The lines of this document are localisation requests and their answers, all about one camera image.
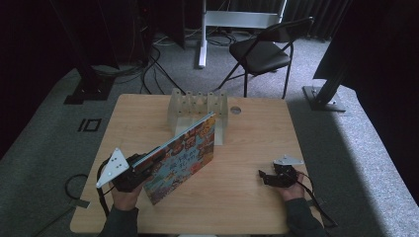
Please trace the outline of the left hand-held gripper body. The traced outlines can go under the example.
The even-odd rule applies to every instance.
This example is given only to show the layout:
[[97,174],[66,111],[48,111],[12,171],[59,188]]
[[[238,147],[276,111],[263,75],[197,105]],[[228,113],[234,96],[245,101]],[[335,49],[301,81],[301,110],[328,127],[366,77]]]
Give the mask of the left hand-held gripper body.
[[99,189],[107,183],[113,183],[120,192],[130,193],[145,178],[135,174],[131,156],[125,158],[120,148],[116,148],[110,158],[105,162],[105,169],[98,173],[96,188]]

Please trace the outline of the person's left hand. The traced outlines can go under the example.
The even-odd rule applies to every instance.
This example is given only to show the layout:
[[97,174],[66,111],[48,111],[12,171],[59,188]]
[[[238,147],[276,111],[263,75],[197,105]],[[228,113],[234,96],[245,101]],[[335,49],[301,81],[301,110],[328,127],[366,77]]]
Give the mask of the person's left hand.
[[143,184],[138,185],[130,193],[118,191],[113,184],[109,184],[109,187],[111,188],[114,207],[118,210],[130,211],[136,206]]

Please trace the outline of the person's right hand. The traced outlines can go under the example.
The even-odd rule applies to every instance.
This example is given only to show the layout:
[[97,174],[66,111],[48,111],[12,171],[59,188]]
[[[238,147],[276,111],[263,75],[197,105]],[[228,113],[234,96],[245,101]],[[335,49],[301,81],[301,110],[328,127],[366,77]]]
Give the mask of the person's right hand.
[[281,195],[284,201],[303,198],[304,197],[304,187],[301,185],[303,181],[303,174],[299,173],[297,176],[297,181],[295,184],[288,188],[277,188],[277,191]]

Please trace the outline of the colourful picture book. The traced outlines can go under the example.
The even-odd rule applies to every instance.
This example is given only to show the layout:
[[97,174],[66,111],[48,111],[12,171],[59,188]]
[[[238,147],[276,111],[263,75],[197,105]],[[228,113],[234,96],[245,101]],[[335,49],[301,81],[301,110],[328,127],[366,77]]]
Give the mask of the colourful picture book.
[[143,187],[153,205],[159,203],[213,158],[215,117],[209,113],[146,155],[164,155]]

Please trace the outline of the black folding chair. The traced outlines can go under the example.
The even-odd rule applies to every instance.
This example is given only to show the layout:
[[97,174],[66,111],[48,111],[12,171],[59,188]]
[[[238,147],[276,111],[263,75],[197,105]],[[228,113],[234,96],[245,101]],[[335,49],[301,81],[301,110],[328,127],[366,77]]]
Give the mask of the black folding chair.
[[229,53],[237,61],[232,70],[219,84],[218,89],[230,80],[238,78],[233,76],[235,70],[241,66],[244,69],[244,93],[247,97],[248,75],[259,76],[280,68],[287,68],[285,86],[282,98],[287,94],[293,64],[294,42],[308,35],[314,23],[313,17],[277,23],[263,30],[253,39],[233,43]]

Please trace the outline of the clear acrylic book rack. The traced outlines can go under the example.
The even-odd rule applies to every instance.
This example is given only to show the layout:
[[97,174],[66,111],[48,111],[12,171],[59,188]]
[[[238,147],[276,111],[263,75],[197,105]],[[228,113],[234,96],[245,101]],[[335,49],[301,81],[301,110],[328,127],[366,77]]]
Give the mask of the clear acrylic book rack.
[[225,92],[194,94],[187,91],[183,95],[175,88],[172,90],[168,106],[167,121],[172,133],[178,135],[210,112],[214,112],[215,117],[214,144],[222,145],[228,125],[228,102]]

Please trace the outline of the dark grey curtain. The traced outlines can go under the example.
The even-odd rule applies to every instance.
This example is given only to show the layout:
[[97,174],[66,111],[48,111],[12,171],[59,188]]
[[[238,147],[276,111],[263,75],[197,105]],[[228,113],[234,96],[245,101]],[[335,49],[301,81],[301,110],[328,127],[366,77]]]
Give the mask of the dark grey curtain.
[[312,38],[331,40],[353,0],[287,0],[283,20],[312,17]]

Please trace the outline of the black stand with metal base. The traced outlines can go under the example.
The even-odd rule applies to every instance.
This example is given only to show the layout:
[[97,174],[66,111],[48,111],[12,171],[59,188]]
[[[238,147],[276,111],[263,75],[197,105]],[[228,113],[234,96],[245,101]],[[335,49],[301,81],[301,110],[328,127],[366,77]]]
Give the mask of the black stand with metal base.
[[352,57],[352,40],[349,36],[346,15],[353,0],[345,0],[345,2],[346,6],[337,22],[334,36],[313,76],[314,79],[324,79],[325,83],[321,87],[312,84],[302,88],[313,111],[346,112],[337,96],[337,90],[346,78],[348,63]]

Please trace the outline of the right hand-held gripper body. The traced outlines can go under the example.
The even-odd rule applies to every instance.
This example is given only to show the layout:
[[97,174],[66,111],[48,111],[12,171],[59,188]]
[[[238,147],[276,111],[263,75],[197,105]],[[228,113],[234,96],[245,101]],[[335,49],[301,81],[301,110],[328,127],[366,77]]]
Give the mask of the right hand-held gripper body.
[[273,161],[275,175],[270,178],[270,185],[278,188],[289,188],[296,183],[296,165],[303,165],[302,160],[285,155]]

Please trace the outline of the white metal desk frame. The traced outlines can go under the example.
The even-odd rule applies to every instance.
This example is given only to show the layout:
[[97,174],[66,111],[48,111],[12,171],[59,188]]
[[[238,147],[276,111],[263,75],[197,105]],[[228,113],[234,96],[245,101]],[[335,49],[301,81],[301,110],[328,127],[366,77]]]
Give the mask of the white metal desk frame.
[[277,13],[210,11],[207,0],[203,0],[202,37],[198,66],[207,65],[207,27],[264,29],[283,20],[288,0],[281,0]]

